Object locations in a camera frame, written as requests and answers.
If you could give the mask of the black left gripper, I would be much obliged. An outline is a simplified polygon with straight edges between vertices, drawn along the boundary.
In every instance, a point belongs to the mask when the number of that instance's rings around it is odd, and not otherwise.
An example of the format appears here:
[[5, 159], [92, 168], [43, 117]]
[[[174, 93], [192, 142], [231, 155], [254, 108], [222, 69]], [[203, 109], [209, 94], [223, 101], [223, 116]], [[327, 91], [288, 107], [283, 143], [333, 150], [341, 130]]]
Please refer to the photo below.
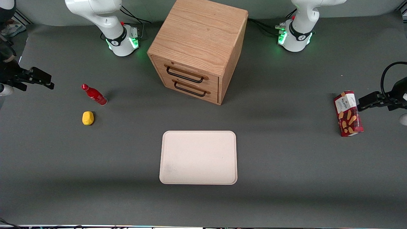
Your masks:
[[389, 111], [407, 109], [407, 78], [397, 81], [389, 92], [385, 92], [384, 79], [382, 78], [380, 81], [380, 89], [382, 94], [375, 91], [359, 98], [359, 104], [357, 105], [359, 112], [370, 108], [381, 107], [382, 95], [385, 97], [383, 103], [387, 106]]

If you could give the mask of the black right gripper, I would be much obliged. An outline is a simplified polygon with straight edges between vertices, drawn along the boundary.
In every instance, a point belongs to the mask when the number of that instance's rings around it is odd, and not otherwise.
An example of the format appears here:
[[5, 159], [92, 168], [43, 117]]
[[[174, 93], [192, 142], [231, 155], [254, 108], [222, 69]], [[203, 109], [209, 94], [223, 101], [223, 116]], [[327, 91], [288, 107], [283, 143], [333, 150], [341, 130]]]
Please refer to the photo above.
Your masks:
[[55, 84], [51, 82], [52, 76], [37, 67], [30, 69], [30, 75], [33, 78], [29, 81], [29, 76], [25, 69], [19, 67], [16, 61], [4, 62], [0, 65], [0, 92], [13, 93], [14, 89], [22, 91], [27, 90], [26, 83], [38, 84], [49, 89], [54, 89]]

